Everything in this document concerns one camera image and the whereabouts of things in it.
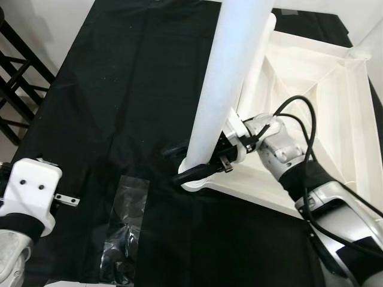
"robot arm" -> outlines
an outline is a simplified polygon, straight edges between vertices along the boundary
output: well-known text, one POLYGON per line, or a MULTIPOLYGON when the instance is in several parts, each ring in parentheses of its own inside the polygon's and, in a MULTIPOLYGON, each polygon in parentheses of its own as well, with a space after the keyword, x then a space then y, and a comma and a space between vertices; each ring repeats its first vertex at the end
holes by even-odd
POLYGON ((7 181, 0 201, 0 286, 19 287, 33 246, 55 226, 53 201, 76 206, 79 199, 56 193, 62 172, 42 159, 24 158, 0 171, 7 174, 0 180, 0 185, 7 181))
POLYGON ((310 222, 311 242, 327 269, 349 278, 354 286, 380 286, 374 285, 374 281, 383 276, 382 219, 367 212, 318 162, 310 160, 305 166, 305 153, 288 135, 279 117, 259 115, 244 124, 250 136, 258 135, 269 125, 254 149, 264 166, 288 191, 303 218, 310 222), (305 189, 310 216, 305 208, 305 189), (336 234, 374 254, 355 250, 321 231, 336 234))

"metal bracket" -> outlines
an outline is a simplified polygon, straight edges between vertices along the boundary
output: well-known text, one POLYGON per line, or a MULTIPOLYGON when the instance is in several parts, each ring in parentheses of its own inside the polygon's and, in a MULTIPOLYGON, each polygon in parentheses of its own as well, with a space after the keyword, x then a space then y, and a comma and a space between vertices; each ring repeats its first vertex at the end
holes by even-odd
POLYGON ((57 200, 59 203, 77 207, 78 204, 80 203, 80 199, 75 199, 74 197, 70 196, 64 196, 63 194, 56 193, 54 196, 54 199, 57 200))
POLYGON ((220 156, 220 161, 221 161, 221 163, 223 165, 223 169, 226 173, 231 172, 233 170, 233 166, 230 164, 230 161, 227 159, 227 157, 225 155, 220 156))

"black chair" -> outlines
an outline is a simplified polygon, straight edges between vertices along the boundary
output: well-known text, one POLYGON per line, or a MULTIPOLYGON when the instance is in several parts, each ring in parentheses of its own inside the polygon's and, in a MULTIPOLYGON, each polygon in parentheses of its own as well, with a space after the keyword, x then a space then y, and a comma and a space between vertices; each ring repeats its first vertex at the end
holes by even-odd
MULTIPOLYGON (((18 36, 12 27, 5 21, 4 11, 0 7, 0 33, 12 44, 12 46, 24 57, 19 59, 8 57, 0 51, 0 66, 11 77, 9 81, 5 81, 0 77, 0 109, 8 102, 21 116, 30 124, 34 119, 34 113, 16 94, 16 90, 21 88, 24 92, 38 105, 42 103, 43 98, 36 91, 47 92, 48 88, 39 87, 29 84, 23 77, 25 71, 30 67, 34 67, 36 71, 51 84, 54 80, 54 75, 40 61, 25 42, 18 36), (18 69, 13 63, 21 64, 18 69)), ((28 128, 25 123, 17 123, 15 121, 6 120, 0 117, 0 130, 6 137, 15 145, 19 145, 21 139, 12 131, 10 126, 28 128)))

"silver robot arm segment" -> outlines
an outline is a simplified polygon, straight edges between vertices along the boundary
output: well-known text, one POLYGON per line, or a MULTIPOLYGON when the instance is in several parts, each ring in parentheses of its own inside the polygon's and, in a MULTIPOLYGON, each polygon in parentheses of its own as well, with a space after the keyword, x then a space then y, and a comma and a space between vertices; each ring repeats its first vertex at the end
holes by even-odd
POLYGON ((327 269, 339 277, 349 278, 353 286, 383 286, 383 220, 366 211, 319 163, 310 160, 305 166, 305 153, 288 135, 280 118, 262 114, 244 124, 251 136, 270 125, 255 150, 264 166, 288 191, 303 218, 309 220, 303 202, 307 188, 309 210, 316 224, 347 242, 381 254, 381 258, 377 258, 345 246, 318 231, 310 222, 311 242, 327 269))

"white tray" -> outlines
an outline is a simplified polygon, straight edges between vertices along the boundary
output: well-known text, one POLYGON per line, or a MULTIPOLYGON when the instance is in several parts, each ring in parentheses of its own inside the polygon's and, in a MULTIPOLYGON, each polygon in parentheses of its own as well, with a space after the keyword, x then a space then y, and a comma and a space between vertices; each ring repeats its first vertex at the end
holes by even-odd
MULTIPOLYGON (((308 97, 317 114, 318 161, 333 177, 383 209, 382 161, 366 60, 353 57, 349 48, 272 32, 251 108, 240 117, 273 113, 296 94, 308 97)), ((311 118, 303 103, 294 102, 285 112, 301 118, 310 131, 311 118)), ((285 122, 291 136, 306 148, 299 125, 289 118, 285 122)), ((220 191, 299 216, 255 153, 235 165, 233 172, 216 174, 209 182, 213 188, 219 185, 220 191)))

